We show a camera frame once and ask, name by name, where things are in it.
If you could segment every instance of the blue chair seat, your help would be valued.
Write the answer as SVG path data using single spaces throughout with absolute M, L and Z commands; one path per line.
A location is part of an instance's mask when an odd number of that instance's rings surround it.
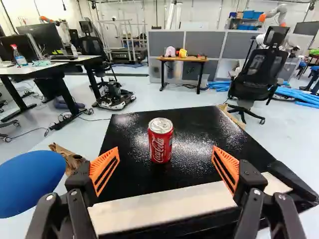
M 317 71 L 317 70 L 319 70 L 319 66 L 311 66 L 310 69 L 312 71 Z
M 0 218 L 34 207 L 56 188 L 65 167 L 65 159 L 48 150 L 21 154 L 0 165 Z

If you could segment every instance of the water bottle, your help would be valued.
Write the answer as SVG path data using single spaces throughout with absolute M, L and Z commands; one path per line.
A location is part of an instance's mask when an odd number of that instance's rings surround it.
M 71 50 L 72 50 L 73 56 L 79 57 L 78 51 L 76 50 L 76 48 L 75 48 L 75 46 L 73 44 L 71 44 Z
M 16 63 L 18 66 L 27 66 L 28 62 L 26 61 L 25 57 L 22 56 L 17 49 L 17 46 L 15 44 L 10 45 L 13 48 L 13 56 L 16 60 Z

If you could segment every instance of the pink object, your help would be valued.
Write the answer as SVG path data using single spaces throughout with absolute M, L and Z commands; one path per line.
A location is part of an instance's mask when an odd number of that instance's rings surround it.
M 165 53 L 165 57 L 168 57 L 168 56 L 171 56 L 171 57 L 175 57 L 175 48 L 172 47 L 172 46 L 169 46 L 167 49 L 166 49 L 166 53 Z

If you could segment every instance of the gray cubicle partition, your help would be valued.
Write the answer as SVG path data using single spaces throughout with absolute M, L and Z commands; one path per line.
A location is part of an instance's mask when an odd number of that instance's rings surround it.
M 251 37 L 262 34 L 256 31 L 242 30 L 151 30 L 148 32 L 148 57 L 150 82 L 159 83 L 161 78 L 161 64 L 156 58 L 164 54 L 168 46 L 185 48 L 189 55 L 204 54 L 208 62 L 204 67 L 204 74 L 208 74 L 208 81 L 229 80 L 229 71 L 236 65 L 242 65 Z M 289 34 L 290 40 L 302 50 L 308 49 L 312 36 Z M 288 59 L 278 77 L 288 81 L 299 64 L 298 58 Z M 199 64 L 195 62 L 166 62 L 165 78 L 169 83 L 191 83 L 197 81 Z

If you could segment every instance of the blue box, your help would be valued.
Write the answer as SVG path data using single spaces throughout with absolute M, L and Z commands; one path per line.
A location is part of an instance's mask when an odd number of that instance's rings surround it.
M 253 19 L 258 19 L 259 16 L 260 16 L 261 14 L 263 14 L 263 13 L 264 13 L 263 11 L 255 11 L 255 12 L 254 12 L 254 15 L 253 15 Z
M 254 10 L 252 11 L 244 11 L 243 18 L 253 18 L 254 17 Z
M 248 26 L 248 30 L 257 31 L 256 26 Z
M 248 30 L 250 26 L 248 25 L 243 25 L 243 24 L 238 24 L 237 30 Z
M 236 18 L 236 15 L 237 15 L 237 13 L 232 11 L 232 12 L 229 13 L 229 17 L 228 18 L 230 18 L 230 17 Z

